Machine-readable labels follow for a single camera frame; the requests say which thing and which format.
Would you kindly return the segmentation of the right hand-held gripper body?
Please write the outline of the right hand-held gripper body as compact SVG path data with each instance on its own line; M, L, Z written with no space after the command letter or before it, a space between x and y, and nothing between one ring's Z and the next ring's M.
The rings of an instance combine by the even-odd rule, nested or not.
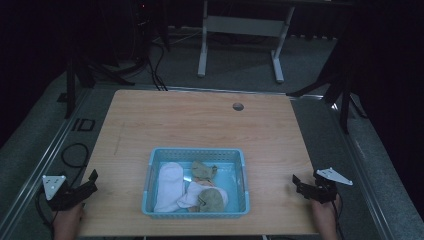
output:
M338 193L337 183L348 186L353 185L353 181L337 172L332 167L327 169L316 170L313 173L315 185L312 186L307 193L307 199L313 199L320 203L334 201Z

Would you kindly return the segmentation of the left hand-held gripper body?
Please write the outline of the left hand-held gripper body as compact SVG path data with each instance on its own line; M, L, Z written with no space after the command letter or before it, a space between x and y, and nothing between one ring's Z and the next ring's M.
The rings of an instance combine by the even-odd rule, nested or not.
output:
M71 188L68 185L67 177L60 176L42 176L47 204L52 211L66 211L91 195L91 182Z

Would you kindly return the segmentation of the light blue plastic basket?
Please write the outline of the light blue plastic basket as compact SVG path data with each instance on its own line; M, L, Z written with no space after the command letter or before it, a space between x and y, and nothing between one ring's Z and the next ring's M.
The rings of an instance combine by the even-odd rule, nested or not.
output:
M194 161L218 170L212 180L196 181L191 172ZM169 162L181 165L184 172L185 193L190 183L197 182L221 188L227 192L228 204L223 212L200 212L198 207L181 208L174 212L154 211L160 168ZM239 218L250 210L247 173L243 152L228 148L155 148L151 152L141 204L142 212L153 219Z

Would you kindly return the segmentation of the long white sock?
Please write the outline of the long white sock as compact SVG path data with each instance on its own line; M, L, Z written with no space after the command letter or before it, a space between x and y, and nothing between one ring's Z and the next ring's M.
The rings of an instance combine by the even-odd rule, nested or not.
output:
M177 201L185 193L184 172L180 164L169 162L159 171L155 212L168 213L179 209Z

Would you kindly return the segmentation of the rounded green sock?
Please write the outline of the rounded green sock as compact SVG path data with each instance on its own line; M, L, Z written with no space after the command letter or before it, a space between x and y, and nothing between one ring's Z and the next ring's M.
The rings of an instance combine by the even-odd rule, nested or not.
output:
M198 195L200 212L223 212L224 208L224 200L217 189L209 188Z

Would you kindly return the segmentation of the short white sock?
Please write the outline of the short white sock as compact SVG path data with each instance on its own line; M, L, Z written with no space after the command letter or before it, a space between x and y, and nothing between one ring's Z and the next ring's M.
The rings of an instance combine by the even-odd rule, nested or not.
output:
M197 182L192 182L189 184L186 193L177 200L177 204L181 208L190 208L190 207L198 207L198 195L209 188L217 189L224 200L224 206L226 207L228 204L228 195L227 192L221 188L201 185Z

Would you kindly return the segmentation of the person's left hand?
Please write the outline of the person's left hand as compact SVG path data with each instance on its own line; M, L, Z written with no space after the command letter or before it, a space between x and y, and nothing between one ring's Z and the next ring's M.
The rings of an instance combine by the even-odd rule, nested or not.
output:
M84 215L84 204L79 203L66 211L54 211L53 240L76 240Z

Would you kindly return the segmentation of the person's right hand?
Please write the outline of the person's right hand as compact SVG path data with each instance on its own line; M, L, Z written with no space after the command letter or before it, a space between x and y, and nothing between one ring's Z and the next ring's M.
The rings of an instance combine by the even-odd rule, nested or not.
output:
M320 203L310 200L313 221L323 240L339 240L336 230L336 214L340 210L340 196L336 196L334 203Z

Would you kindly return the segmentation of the black metal stand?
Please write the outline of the black metal stand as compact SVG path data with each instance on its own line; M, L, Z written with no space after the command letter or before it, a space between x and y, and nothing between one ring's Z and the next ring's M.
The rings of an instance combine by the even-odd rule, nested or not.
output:
M328 84L329 87L323 96L323 101L333 105L338 99L341 99L339 124L343 132L348 134L349 105L352 100L353 78L355 71L359 69L360 52L357 35L352 31L345 30L337 40L317 80L300 90L287 93L287 96L302 97L312 90Z
M78 78L83 87L92 88L95 85L92 70L99 71L101 74L104 74L110 80L118 84L133 86L132 82L123 79L117 73L112 72L87 56L71 56L67 59L66 65L66 92L59 97L60 101L66 103L65 119L69 119L76 109L75 78Z

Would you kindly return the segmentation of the white metal desk frame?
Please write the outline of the white metal desk frame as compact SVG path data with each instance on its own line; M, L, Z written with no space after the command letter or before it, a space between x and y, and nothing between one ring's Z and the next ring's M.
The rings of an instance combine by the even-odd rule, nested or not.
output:
M209 33L241 34L275 37L279 40L277 47L270 52L270 56L273 64L275 80L277 83L283 83L285 78L280 62L280 55L294 11L295 7L290 6L284 21L215 16L208 13L208 0L203 0L202 42L197 76L204 77L206 75L208 56L207 38Z

